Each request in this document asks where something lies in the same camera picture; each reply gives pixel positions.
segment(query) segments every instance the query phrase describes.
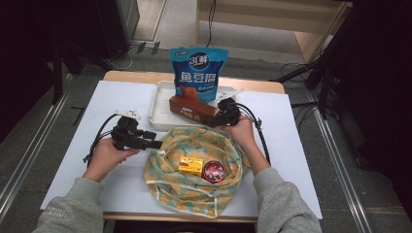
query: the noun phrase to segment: table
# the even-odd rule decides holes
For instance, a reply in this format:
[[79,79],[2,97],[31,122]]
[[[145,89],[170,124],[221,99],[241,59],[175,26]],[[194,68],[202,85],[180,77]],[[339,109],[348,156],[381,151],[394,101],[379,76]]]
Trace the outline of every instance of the table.
[[[150,98],[153,96],[155,90],[154,83],[173,81],[173,79],[173,74],[108,72],[104,80],[99,83],[94,91],[85,115],[63,158],[41,208],[44,209],[53,197],[65,195],[68,189],[70,189],[73,180],[81,176],[86,170],[82,159],[88,152],[88,148],[94,139],[95,133],[100,128],[101,123],[113,113],[113,110],[134,110],[129,109],[130,106],[138,107],[142,110],[142,120],[139,121],[139,128],[155,131],[148,121],[149,107],[151,106]],[[263,133],[266,133],[265,139],[269,151],[276,151],[276,155],[271,154],[271,161],[275,164],[273,166],[278,169],[285,180],[294,182],[298,186],[302,193],[302,198],[308,203],[315,215],[317,215],[318,218],[322,218],[303,148],[295,129],[289,97],[283,94],[285,90],[282,85],[279,83],[230,78],[220,78],[220,85],[231,85],[235,88],[246,89],[247,91],[236,96],[239,103],[249,101],[247,105],[250,107],[252,107],[251,103],[256,103],[253,106],[253,111],[257,116],[269,113],[269,117],[273,122],[266,120],[268,117],[263,119]],[[283,101],[273,107],[273,104],[261,101],[262,97],[281,99]],[[260,105],[269,106],[269,109],[259,108],[258,101],[261,102]],[[285,144],[283,140],[288,137],[292,137],[292,139],[287,140],[288,143]],[[104,218],[201,222],[257,221],[257,195],[252,186],[252,172],[244,176],[237,192],[223,213],[217,218],[211,219],[177,213],[158,203],[149,193],[146,182],[143,179],[142,171],[147,158],[142,158],[142,156],[148,157],[149,152],[142,150],[137,156],[128,158],[127,161],[115,168],[103,181],[102,184],[106,188],[100,196],[99,203],[104,210]]]

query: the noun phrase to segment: person's left hand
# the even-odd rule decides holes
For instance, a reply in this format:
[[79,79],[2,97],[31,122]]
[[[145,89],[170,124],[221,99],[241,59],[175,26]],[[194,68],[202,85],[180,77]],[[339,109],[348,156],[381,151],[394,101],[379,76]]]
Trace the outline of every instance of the person's left hand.
[[117,150],[113,142],[112,138],[100,140],[83,174],[84,178],[100,183],[119,163],[140,152],[136,149]]

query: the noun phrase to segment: brown box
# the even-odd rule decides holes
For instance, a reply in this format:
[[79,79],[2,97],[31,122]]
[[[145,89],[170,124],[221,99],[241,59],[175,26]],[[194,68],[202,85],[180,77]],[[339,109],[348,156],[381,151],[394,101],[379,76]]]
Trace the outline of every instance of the brown box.
[[175,95],[169,99],[170,111],[191,120],[204,123],[202,119],[214,117],[219,109],[200,101]]

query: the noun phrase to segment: person's right hand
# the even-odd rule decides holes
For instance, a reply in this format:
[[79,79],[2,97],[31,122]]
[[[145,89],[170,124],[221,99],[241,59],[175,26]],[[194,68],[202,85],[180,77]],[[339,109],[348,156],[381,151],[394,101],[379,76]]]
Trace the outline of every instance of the person's right hand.
[[240,116],[236,125],[222,126],[221,130],[228,132],[242,149],[256,144],[253,122],[250,118]]

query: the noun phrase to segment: cable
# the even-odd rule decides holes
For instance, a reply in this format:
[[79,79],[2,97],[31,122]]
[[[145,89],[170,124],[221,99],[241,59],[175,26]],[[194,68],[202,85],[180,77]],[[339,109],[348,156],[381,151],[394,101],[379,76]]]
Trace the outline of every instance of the cable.
[[244,109],[242,109],[242,108],[239,108],[239,109],[243,110],[242,114],[244,116],[247,116],[248,118],[252,118],[252,116],[248,112],[246,112]]
[[303,115],[302,119],[300,120],[300,123],[297,125],[297,132],[298,132],[298,133],[300,133],[300,128],[301,128],[301,126],[302,126],[303,121],[304,121],[305,119],[309,118],[312,114],[314,114],[315,111],[318,110],[318,107],[314,108],[313,111],[312,111],[312,113],[307,116],[307,114],[309,113],[309,111],[310,111],[311,109],[312,109],[312,108],[309,108],[309,109],[305,112],[305,114]]
[[213,18],[215,17],[215,11],[216,11],[216,0],[213,1],[212,6],[210,7],[210,11],[209,11],[209,41],[206,45],[206,48],[208,48],[210,46],[210,43],[212,42],[212,23],[213,23]]
[[108,62],[109,64],[111,64],[113,67],[115,67],[116,69],[120,70],[120,71],[121,71],[121,70],[128,69],[128,68],[130,68],[130,66],[133,64],[133,59],[131,58],[130,53],[131,53],[133,50],[136,50],[136,49],[138,49],[138,48],[139,48],[139,47],[130,48],[130,50],[127,52],[127,56],[128,56],[128,58],[129,58],[130,62],[129,62],[129,64],[128,64],[126,67],[119,67],[119,66],[115,65],[114,63],[112,63],[112,61],[110,61],[109,58],[107,58],[107,62]]
[[312,60],[319,59],[319,57],[322,56],[322,54],[324,53],[325,50],[326,50],[326,48],[322,49],[322,47],[320,47],[318,54],[316,54],[316,56],[314,56]]
[[106,126],[106,124],[113,118],[117,116],[116,114],[109,116],[109,118],[106,119],[106,121],[104,121],[104,123],[102,124],[102,126],[100,127],[99,131],[96,134],[96,137],[94,138],[93,143],[90,146],[90,152],[89,154],[83,159],[83,162],[87,161],[87,167],[90,164],[91,158],[93,157],[93,153],[94,153],[94,149],[96,148],[97,144],[99,143],[99,141],[106,135],[108,135],[108,132],[106,132],[105,134],[103,134],[104,136],[101,136],[101,133],[104,129],[104,127]]
[[263,145],[263,150],[266,156],[266,161],[270,164],[269,150],[267,149],[266,142],[264,141],[263,133],[261,132],[261,120],[257,119],[254,113],[252,113],[252,111],[245,105],[239,104],[239,103],[235,103],[235,105],[241,108],[243,111],[246,111],[248,113],[248,116],[252,117],[252,121],[255,123],[255,128],[257,129],[257,133],[260,136],[260,140]]
[[[296,70],[299,69],[300,66],[306,67],[306,66],[305,66],[306,64],[301,64],[301,63],[287,63],[287,64],[284,64],[284,65],[281,67],[281,70],[280,70],[282,76],[285,76],[285,74],[283,73],[283,69],[284,69],[286,66],[289,66],[289,65],[297,65]],[[302,76],[301,74],[300,74],[299,76],[300,76],[301,79],[303,79],[304,82],[306,81],[306,79],[303,78],[303,76]],[[290,81],[291,81],[291,82],[296,82],[296,83],[302,83],[302,82],[300,82],[300,81],[294,81],[293,79],[290,79]]]
[[302,110],[304,110],[307,107],[313,107],[313,105],[306,105],[306,106],[303,106],[302,108],[300,108],[299,111],[297,112],[296,116],[294,117],[294,120],[296,120],[297,117],[299,117],[300,112],[302,112]]
[[109,130],[109,131],[107,131],[107,132],[105,132],[105,133],[102,133],[102,134],[100,135],[98,141],[102,140],[104,137],[106,137],[107,135],[111,134],[112,132],[113,132],[112,130]]
[[302,106],[307,106],[307,105],[318,105],[319,102],[307,102],[307,103],[299,103],[299,104],[291,104],[292,108],[297,108],[297,107],[302,107]]

